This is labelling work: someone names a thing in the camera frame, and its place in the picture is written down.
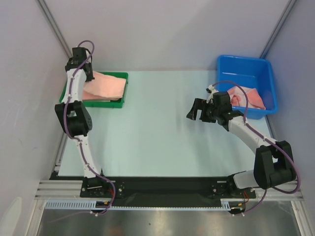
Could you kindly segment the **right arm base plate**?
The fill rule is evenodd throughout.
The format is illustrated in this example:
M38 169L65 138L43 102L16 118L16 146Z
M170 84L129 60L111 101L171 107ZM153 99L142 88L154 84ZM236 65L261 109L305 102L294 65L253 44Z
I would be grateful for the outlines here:
M256 193L251 188L239 189L233 182L219 180L210 187L212 199L255 199Z

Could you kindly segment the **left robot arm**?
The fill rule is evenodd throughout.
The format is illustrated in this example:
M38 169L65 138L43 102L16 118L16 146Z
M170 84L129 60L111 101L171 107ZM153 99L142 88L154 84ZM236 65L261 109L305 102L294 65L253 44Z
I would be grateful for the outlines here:
M92 130L92 118L83 104L85 82L94 79L92 53L77 46L72 49L73 56L65 66L67 81L62 101L55 105L55 113L64 133L74 141L81 156L84 178L93 179L102 173L101 167L93 159L89 144L89 132Z

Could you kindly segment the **pink white striped towel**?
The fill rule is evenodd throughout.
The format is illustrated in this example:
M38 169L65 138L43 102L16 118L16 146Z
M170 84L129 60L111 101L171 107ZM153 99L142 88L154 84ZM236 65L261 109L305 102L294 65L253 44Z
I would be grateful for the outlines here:
M246 107L246 102L248 101L249 108L261 110L266 109L260 95L258 94L258 91L255 88L241 88L246 95L237 86L234 86L227 91L230 96L230 102L232 106Z

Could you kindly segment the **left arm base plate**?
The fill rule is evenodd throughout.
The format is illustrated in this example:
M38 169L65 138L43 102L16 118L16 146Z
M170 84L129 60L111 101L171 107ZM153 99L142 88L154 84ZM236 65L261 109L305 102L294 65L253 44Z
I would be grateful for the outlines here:
M100 179L98 177L94 178L84 178L81 186L80 197L81 198L111 198L114 194L115 198L124 197L125 185L121 181L112 181L111 183Z

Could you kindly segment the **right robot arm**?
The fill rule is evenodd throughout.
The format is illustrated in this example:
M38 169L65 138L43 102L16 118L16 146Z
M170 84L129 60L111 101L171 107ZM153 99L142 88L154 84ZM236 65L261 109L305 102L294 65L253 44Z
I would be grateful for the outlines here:
M196 120L200 111L202 122L218 123L237 136L255 155L253 170L233 174L233 181L226 186L229 196L237 198L245 188L266 190L296 179L292 149L287 141L264 137L246 123L244 114L232 109L227 92L215 92L210 97L210 100L196 98L186 117Z

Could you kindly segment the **light pink towel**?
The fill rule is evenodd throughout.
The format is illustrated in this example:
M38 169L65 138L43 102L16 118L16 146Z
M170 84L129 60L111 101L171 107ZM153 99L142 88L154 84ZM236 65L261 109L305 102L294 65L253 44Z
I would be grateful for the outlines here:
M123 97L126 79L93 72L94 80L85 82L83 91L102 97Z

